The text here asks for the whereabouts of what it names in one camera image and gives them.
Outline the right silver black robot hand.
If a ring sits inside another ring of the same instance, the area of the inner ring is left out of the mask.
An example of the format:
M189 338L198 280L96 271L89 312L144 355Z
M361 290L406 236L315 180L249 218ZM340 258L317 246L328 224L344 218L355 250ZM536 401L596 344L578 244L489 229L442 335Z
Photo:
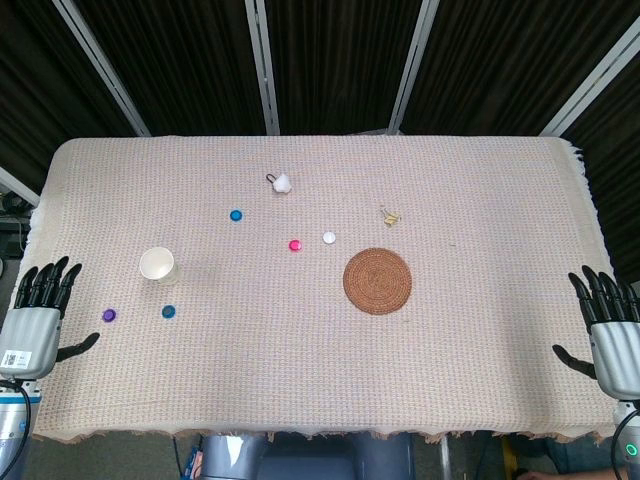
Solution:
M598 382L618 401L639 400L639 296L626 282L582 267L569 273L589 337L592 360L580 360L559 344L556 357L568 368Z

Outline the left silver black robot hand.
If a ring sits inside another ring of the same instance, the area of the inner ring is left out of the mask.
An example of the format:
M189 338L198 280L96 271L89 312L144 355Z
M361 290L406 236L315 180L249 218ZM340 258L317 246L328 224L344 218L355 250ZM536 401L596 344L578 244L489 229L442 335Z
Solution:
M58 363L91 349L100 334L62 347L61 329L82 265L68 265L64 256L44 267L27 270L18 283L12 308L1 327L1 378L35 381L48 376Z

